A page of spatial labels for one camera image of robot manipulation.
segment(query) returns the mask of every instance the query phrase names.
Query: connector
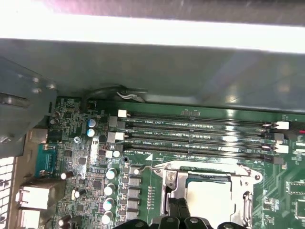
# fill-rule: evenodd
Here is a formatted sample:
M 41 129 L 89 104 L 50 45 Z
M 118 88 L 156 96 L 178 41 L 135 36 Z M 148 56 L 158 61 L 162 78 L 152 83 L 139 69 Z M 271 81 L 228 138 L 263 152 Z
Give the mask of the connector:
M 280 153 L 280 154 L 288 154 L 289 153 L 289 146 L 276 144 L 275 145 L 275 152 Z
M 283 122 L 283 121 L 276 122 L 274 128 L 278 130 L 289 130 L 289 122 Z
M 118 117 L 119 118 L 127 118 L 128 113 L 126 110 L 118 110 Z
M 16 201 L 24 208 L 48 209 L 64 198 L 65 186 L 65 180 L 53 178 L 31 180 L 20 187 Z
M 115 140 L 124 140 L 125 139 L 125 133 L 116 132 L 115 133 Z

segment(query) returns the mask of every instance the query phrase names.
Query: black dimm slot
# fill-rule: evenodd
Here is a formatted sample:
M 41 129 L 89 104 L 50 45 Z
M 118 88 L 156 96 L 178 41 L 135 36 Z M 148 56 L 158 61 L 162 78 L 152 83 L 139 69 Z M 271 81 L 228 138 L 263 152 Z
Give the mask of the black dimm slot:
M 170 149 L 166 149 L 166 147 L 157 147 L 157 146 L 149 146 L 147 149 L 142 148 L 142 146 L 133 145 L 132 148 L 128 148 L 126 150 L 130 151 L 143 151 L 146 150 L 148 153 L 163 153 L 163 154 L 174 154 L 174 155 L 191 155 L 191 156 L 214 156 L 214 157 L 225 157 L 225 158 L 235 158 L 242 160 L 261 160 L 272 163 L 272 159 L 274 156 L 272 155 L 263 155 L 263 154 L 246 154 L 246 153 L 235 153 L 235 152 L 226 152 L 225 154 L 217 151 L 211 150 L 203 150 L 203 151 L 180 151 L 174 152 Z
M 149 128 L 155 128 L 155 129 L 163 129 L 163 130 L 181 130 L 181 131 L 185 131 L 185 130 L 196 130 L 198 132 L 202 131 L 202 133 L 227 133 L 226 131 L 219 131 L 219 130 L 211 130 L 211 129 L 200 129 L 200 128 L 196 128 L 196 127 L 182 127 L 182 126 L 172 126 L 172 125 L 162 125 L 162 126 L 152 126 L 152 124 L 139 124 L 139 123 L 128 123 L 126 125 L 127 127 L 149 127 Z M 234 132 L 230 132 L 232 133 L 232 135 L 234 136 L 260 136 L 259 133 L 256 132 L 247 132 L 247 133 L 242 133 L 242 132 L 238 132 L 238 131 L 234 131 Z
M 131 128 L 131 130 L 139 130 L 139 131 L 166 131 L 166 132 L 171 132 L 171 133 L 177 133 L 177 134 L 192 134 L 192 135 L 204 135 L 205 134 L 205 132 L 194 132 L 194 131 L 186 131 L 186 130 L 171 130 L 171 129 L 162 129 L 162 128 L 159 128 L 159 127 L 151 127 L 151 128 L 143 128 L 143 127 L 133 127 L 133 128 Z M 225 136 L 225 135 L 227 135 L 227 132 L 226 131 L 223 131 L 223 132 L 213 132 L 213 133 L 211 133 L 211 132 L 207 132 L 206 133 L 207 135 L 214 135 L 214 136 Z M 249 139 L 251 139 L 251 138 L 253 138 L 253 137 L 256 137 L 256 139 L 262 139 L 263 140 L 263 138 L 261 137 L 261 136 L 245 136 L 245 135 L 240 135 L 240 136 L 242 136 L 242 137 L 244 137 L 244 138 L 249 138 Z
M 223 141 L 223 140 L 210 140 L 210 139 L 198 139 L 198 138 L 187 138 L 187 137 L 173 137 L 173 136 L 160 136 L 160 135 L 141 135 L 141 134 L 135 134 L 135 133 L 130 133 L 129 137 L 140 137 L 140 138 L 147 138 L 147 139 L 152 139 L 152 140 L 172 140 L 172 141 L 180 141 L 184 143 L 189 143 L 189 142 L 194 142 L 194 143 L 206 143 L 206 144 L 211 144 L 211 145 L 221 145 L 225 146 L 226 144 L 230 144 L 231 146 L 244 146 L 244 147 L 259 147 L 262 144 L 248 144 L 248 143 L 243 143 L 243 142 L 228 142 L 228 141 Z
M 153 119 L 160 119 L 160 120 L 179 120 L 179 121 L 199 121 L 199 122 L 215 122 L 215 123 L 231 123 L 233 125 L 247 125 L 251 127 L 262 127 L 261 122 L 249 122 L 249 121 L 239 121 L 239 120 L 233 120 L 233 119 L 215 119 L 215 118 L 200 118 L 197 116 L 177 116 L 177 115 L 164 115 L 164 114 L 146 114 L 146 113 L 140 113 L 140 112 L 134 112 L 131 113 L 132 117 L 136 118 L 153 118 Z
M 147 142 L 152 142 L 152 140 L 150 140 L 149 138 L 146 139 L 146 138 L 136 138 L 136 137 L 128 137 L 126 138 L 126 140 L 134 140 L 134 141 L 147 141 Z M 158 142 L 161 142 L 161 143 L 168 143 L 168 144 L 185 144 L 185 143 L 188 143 L 188 142 L 183 142 L 183 141 L 168 141 L 168 140 L 158 140 Z M 211 147 L 213 146 L 228 146 L 228 144 L 226 144 L 226 142 L 222 142 L 220 144 L 214 144 L 214 143 L 207 143 L 207 145 L 211 145 Z M 236 143 L 230 143 L 229 146 L 232 146 L 232 147 L 244 147 L 244 148 L 251 148 L 251 149 L 261 149 L 260 146 L 251 146 L 251 147 L 245 147 L 245 146 L 241 146 L 241 145 L 237 145 Z

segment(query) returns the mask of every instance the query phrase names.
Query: green circuit board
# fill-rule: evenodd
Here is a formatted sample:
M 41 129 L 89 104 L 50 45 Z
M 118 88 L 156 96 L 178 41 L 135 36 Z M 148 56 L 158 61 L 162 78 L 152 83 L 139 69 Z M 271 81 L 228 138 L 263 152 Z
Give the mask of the green circuit board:
M 154 166 L 177 159 L 242 164 L 260 172 L 264 178 L 254 186 L 253 228 L 305 227 L 305 138 L 298 136 L 293 141 L 284 140 L 282 144 L 289 146 L 286 154 L 264 151 L 256 145 L 272 144 L 273 140 L 254 137 L 253 133 L 260 129 L 250 125 L 250 122 L 305 122 L 305 115 L 102 100 L 89 100 L 87 110 L 81 113 L 80 105 L 79 98 L 59 97 L 50 120 L 47 145 L 56 146 L 57 150 L 56 165 L 49 167 L 51 174 L 59 177 L 65 171 L 74 173 L 74 177 L 67 179 L 65 198 L 57 205 L 53 228 L 58 228 L 57 221 L 65 214 L 71 214 L 74 228 L 80 229 L 113 228 L 128 220 L 128 214 L 151 222 L 160 215 L 162 179 L 151 170 L 144 170 L 140 177 L 130 177 L 130 169 L 133 165 Z M 126 110 L 132 115 L 118 118 L 118 110 Z M 97 122 L 93 138 L 87 136 L 90 119 Z M 276 155 L 283 158 L 283 162 L 278 165 L 242 156 L 213 156 L 213 152 L 219 152 L 221 147 L 217 145 L 219 136 L 202 134 L 204 130 L 211 128 L 210 125 L 189 126 L 189 123 L 203 119 L 249 123 L 250 126 L 240 127 L 239 131 L 251 132 L 253 137 L 241 137 L 240 141 L 245 144 L 251 142 L 255 147 L 244 147 L 241 144 L 241 147 L 235 148 L 235 152 L 241 155 Z M 213 128 L 225 131 L 221 125 L 213 125 Z M 125 135 L 130 136 L 125 136 L 123 140 L 113 140 L 111 134 L 117 132 L 125 132 Z M 75 137 L 79 137 L 81 141 L 76 143 Z M 190 138 L 195 140 L 187 143 L 182 141 Z M 190 153 L 192 149 L 196 149 L 198 153 Z M 119 155 L 114 155 L 114 151 L 119 151 Z M 106 172 L 111 168 L 117 174 L 114 179 L 108 180 Z M 131 179 L 136 186 L 133 190 L 136 193 L 134 197 L 138 199 L 133 202 L 137 209 L 132 210 L 127 206 Z M 110 196 L 106 196 L 104 188 L 109 183 L 116 188 Z M 84 188 L 86 193 L 73 199 L 71 195 L 75 188 Z M 108 225 L 104 225 L 103 204 L 108 198 L 114 200 L 110 209 L 113 218 Z

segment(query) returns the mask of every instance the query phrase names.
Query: microchip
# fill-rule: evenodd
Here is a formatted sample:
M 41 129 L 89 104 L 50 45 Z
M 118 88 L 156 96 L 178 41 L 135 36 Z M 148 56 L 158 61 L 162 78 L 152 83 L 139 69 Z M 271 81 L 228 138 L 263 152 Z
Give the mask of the microchip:
M 139 205 L 139 200 L 138 199 L 129 198 L 127 200 L 127 208 L 138 209 L 138 205 Z
M 128 167 L 123 167 L 121 169 L 121 171 L 124 172 L 124 173 L 129 173 L 129 168 Z
M 128 197 L 131 198 L 138 198 L 140 194 L 140 189 L 136 187 L 128 188 Z
M 48 131 L 48 143 L 61 142 L 62 141 L 62 130 L 49 130 Z
M 120 199 L 120 204 L 127 204 L 127 200 L 126 199 Z
M 65 152 L 64 152 L 64 155 L 68 156 L 68 157 L 72 157 L 72 150 L 66 149 Z
M 98 180 L 93 181 L 93 187 L 101 189 L 102 188 L 102 183 Z
M 107 142 L 107 137 L 105 135 L 100 135 L 99 142 Z
M 106 150 L 99 150 L 99 156 L 105 156 L 106 155 Z
M 80 165 L 85 165 L 85 164 L 86 164 L 86 161 L 87 161 L 86 158 L 80 157 L 80 158 L 78 159 L 78 164 L 80 164 Z
M 120 189 L 120 192 L 121 192 L 122 194 L 127 194 L 127 193 L 128 193 L 128 189 L 126 189 L 126 188 L 121 188 L 121 189 Z
M 128 184 L 130 186 L 139 186 L 141 179 L 139 177 L 129 177 Z
M 138 212 L 130 211 L 129 209 L 126 211 L 126 219 L 132 220 L 138 218 Z
M 122 178 L 122 183 L 128 184 L 128 182 L 129 182 L 129 179 L 128 179 L 128 178 Z
M 84 211 L 84 205 L 77 205 L 76 210 L 77 211 Z
M 64 115 L 63 118 L 72 118 L 72 112 L 67 111 Z
M 305 219 L 305 200 L 298 199 L 295 203 L 295 216 L 298 219 Z
M 119 215 L 121 215 L 121 216 L 126 215 L 126 211 L 125 210 L 119 210 Z

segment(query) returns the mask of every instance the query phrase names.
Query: dimm slot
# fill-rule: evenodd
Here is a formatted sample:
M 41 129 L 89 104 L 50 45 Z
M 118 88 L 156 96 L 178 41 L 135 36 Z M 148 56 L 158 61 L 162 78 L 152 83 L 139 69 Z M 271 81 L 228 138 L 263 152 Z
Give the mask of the dimm slot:
M 141 134 L 131 134 L 130 137 L 136 138 L 148 138 L 153 140 L 172 140 L 172 141 L 180 141 L 180 142 L 193 142 L 193 143 L 207 143 L 207 144 L 215 144 L 215 145 L 225 145 L 230 144 L 233 146 L 244 146 L 244 147 L 260 147 L 261 144 L 247 144 L 243 142 L 229 142 L 223 140 L 209 140 L 209 139 L 198 139 L 198 138 L 183 138 L 183 137 L 171 137 L 171 136 L 158 136 L 158 135 L 141 135 Z
M 246 154 L 246 153 L 234 153 L 234 152 L 215 152 L 215 151 L 195 151 L 195 152 L 179 152 L 179 151 L 168 151 L 166 149 L 138 149 L 137 145 L 134 145 L 133 148 L 128 148 L 124 150 L 124 152 L 132 153 L 132 152 L 142 152 L 145 150 L 147 153 L 151 154 L 173 154 L 173 155 L 190 155 L 190 156 L 213 156 L 213 157 L 222 157 L 222 158 L 235 158 L 239 160 L 259 160 L 266 161 L 269 163 L 274 162 L 274 156 L 272 155 L 263 155 L 263 154 Z
M 240 125 L 240 126 L 251 126 L 251 127 L 262 127 L 262 122 L 249 122 L 249 121 L 239 121 L 233 119 L 216 119 L 216 118 L 200 118 L 196 116 L 177 116 L 177 115 L 165 115 L 165 114 L 146 114 L 133 112 L 131 113 L 132 117 L 135 118 L 153 118 L 153 119 L 169 119 L 169 120 L 178 120 L 178 121 L 199 121 L 199 122 L 209 122 L 209 123 L 231 123 L 232 125 Z
M 252 134 L 252 135 L 261 135 L 262 133 L 266 133 L 265 129 L 261 128 L 250 128 L 250 127 L 239 127 L 239 126 L 225 126 L 225 125 L 207 125 L 200 123 L 176 123 L 176 122 L 159 122 L 154 120 L 135 120 L 131 118 L 122 118 L 122 121 L 127 122 L 127 126 L 132 127 L 141 127 L 141 126 L 149 126 L 158 127 L 161 126 L 163 128 L 173 128 L 180 130 L 196 130 L 196 131 L 206 131 L 206 132 L 232 132 L 240 133 L 240 134 Z
M 265 153 L 265 151 L 259 148 L 245 148 L 245 147 L 238 147 L 232 145 L 213 145 L 213 144 L 192 144 L 192 143 L 185 143 L 185 142 L 174 142 L 174 141 L 151 141 L 149 139 L 141 139 L 141 138 L 133 138 L 133 139 L 125 139 L 121 141 L 124 145 L 144 145 L 144 146 L 161 146 L 167 147 L 169 149 L 186 149 L 186 150 L 213 150 L 213 151 L 233 151 L 233 152 L 240 152 L 240 153 Z
M 260 146 L 261 144 L 276 144 L 276 141 L 269 139 L 262 139 L 261 137 L 236 137 L 232 135 L 222 135 L 214 133 L 198 133 L 198 132 L 186 132 L 186 131 L 167 131 L 158 129 L 119 129 L 120 132 L 124 132 L 129 136 L 142 136 L 151 139 L 172 139 L 172 140 L 183 140 L 193 142 L 232 142 L 241 145 L 254 145 Z

